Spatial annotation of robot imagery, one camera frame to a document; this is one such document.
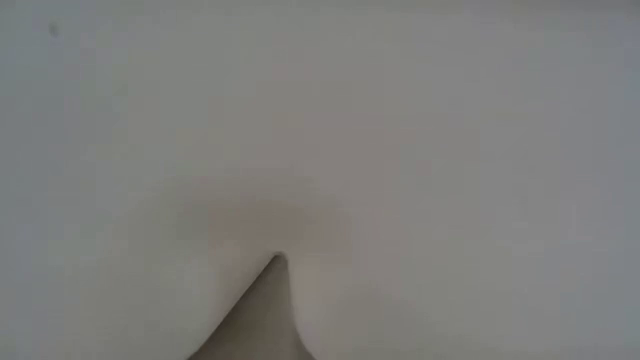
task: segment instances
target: dark speck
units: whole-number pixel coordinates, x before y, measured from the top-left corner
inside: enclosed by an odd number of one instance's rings
[[[58,28],[58,23],[56,23],[55,21],[52,21],[49,23],[49,35],[51,35],[51,37],[58,37],[58,35],[60,35],[60,29]]]

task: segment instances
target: white surface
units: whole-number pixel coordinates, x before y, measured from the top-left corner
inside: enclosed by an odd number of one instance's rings
[[[637,9],[490,3],[2,2],[0,358],[184,358],[272,249],[318,359],[637,358]]]

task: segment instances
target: white wall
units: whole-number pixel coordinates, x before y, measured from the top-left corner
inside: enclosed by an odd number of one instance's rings
[[[638,358],[632,6],[0,20],[0,358],[184,358],[271,250],[318,359]]]

